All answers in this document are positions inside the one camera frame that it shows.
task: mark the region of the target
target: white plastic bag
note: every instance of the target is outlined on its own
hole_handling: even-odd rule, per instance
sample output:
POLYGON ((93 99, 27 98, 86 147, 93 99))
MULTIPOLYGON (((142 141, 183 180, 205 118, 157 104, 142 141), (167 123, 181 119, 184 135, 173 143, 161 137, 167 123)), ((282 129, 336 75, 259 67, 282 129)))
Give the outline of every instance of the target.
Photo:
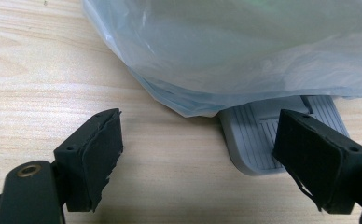
POLYGON ((83 0, 150 94, 185 117, 302 94, 362 96, 362 0, 83 0))

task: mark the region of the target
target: wood grain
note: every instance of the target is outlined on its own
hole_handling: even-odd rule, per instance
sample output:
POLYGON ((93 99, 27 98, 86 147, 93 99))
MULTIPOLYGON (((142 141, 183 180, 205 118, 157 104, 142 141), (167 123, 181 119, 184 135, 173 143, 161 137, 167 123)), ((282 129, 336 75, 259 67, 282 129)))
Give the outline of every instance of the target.
MULTIPOLYGON (((335 100, 362 144, 362 99, 335 100)), ((120 108, 125 150, 93 213, 67 223, 357 223, 319 213, 287 174, 231 163, 218 119, 184 119, 154 101, 76 1, 0 1, 0 193, 8 171, 53 161, 91 115, 120 108)))

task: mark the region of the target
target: light wood tabletop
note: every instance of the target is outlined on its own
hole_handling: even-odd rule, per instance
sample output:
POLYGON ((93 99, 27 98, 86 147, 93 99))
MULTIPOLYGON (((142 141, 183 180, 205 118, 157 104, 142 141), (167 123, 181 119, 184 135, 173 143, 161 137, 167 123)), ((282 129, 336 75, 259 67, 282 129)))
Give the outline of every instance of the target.
MULTIPOLYGON (((335 104, 362 145, 362 98, 335 104)), ((66 212, 67 223, 358 223, 358 205, 350 216, 320 213, 288 174, 239 172, 218 118, 185 119, 153 100, 79 1, 0 1, 0 193, 11 169, 53 161, 110 108, 122 111, 124 153, 96 212, 66 212)))

